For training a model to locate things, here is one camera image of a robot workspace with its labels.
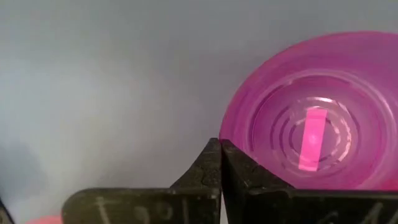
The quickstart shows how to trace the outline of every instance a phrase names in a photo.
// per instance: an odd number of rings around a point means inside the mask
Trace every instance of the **pink plastic bowl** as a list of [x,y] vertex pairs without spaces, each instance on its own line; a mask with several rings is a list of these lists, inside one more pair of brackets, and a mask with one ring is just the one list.
[[299,189],[398,189],[398,35],[296,44],[239,88],[220,138]]

